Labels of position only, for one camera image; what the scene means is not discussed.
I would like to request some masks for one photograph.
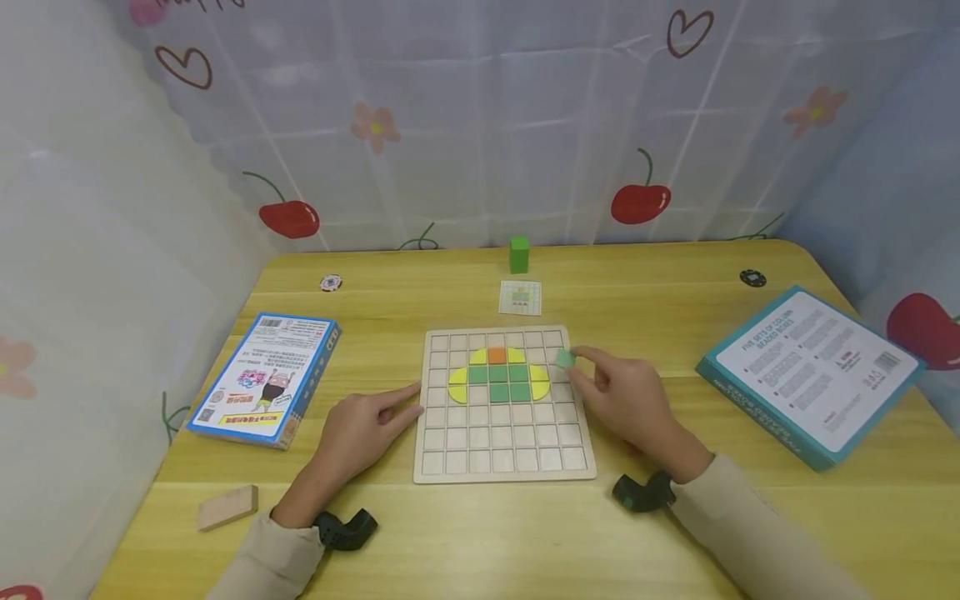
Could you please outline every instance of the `green wooden block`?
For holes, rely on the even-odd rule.
[[[507,366],[506,365],[491,365],[490,367],[490,382],[491,383],[506,383],[507,382]]]
[[[530,241],[525,237],[510,238],[510,272],[526,273],[530,267]]]
[[[526,365],[511,365],[510,380],[511,381],[529,381],[530,369]]]
[[[490,386],[490,402],[499,404],[510,401],[510,389],[506,383],[494,383]]]
[[[467,371],[468,383],[487,383],[486,367],[470,367]]]
[[[510,401],[511,402],[529,402],[533,399],[530,394],[529,383],[511,383]]]
[[[569,369],[575,362],[577,362],[577,357],[571,354],[570,350],[560,348],[560,350],[557,351],[556,365],[561,369]]]

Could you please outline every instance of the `game box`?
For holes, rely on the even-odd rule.
[[[849,455],[924,363],[794,286],[697,372],[811,468]]]
[[[287,449],[340,333],[328,319],[258,314],[186,429]]]

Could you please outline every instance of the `orange square tile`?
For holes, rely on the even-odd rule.
[[[490,348],[487,350],[487,362],[491,365],[505,365],[507,363],[506,348]]]

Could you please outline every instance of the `beige sleeve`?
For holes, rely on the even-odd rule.
[[[270,520],[270,513],[261,513],[207,600],[296,598],[323,555],[316,527],[284,529]]]
[[[700,477],[671,488],[673,514],[753,600],[870,598],[767,506],[730,458],[717,455]]]

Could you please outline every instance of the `barcode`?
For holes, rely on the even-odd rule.
[[[887,374],[890,374],[893,369],[896,369],[899,363],[899,358],[890,352],[883,352],[879,355],[877,360],[874,361],[874,364],[886,371]]]

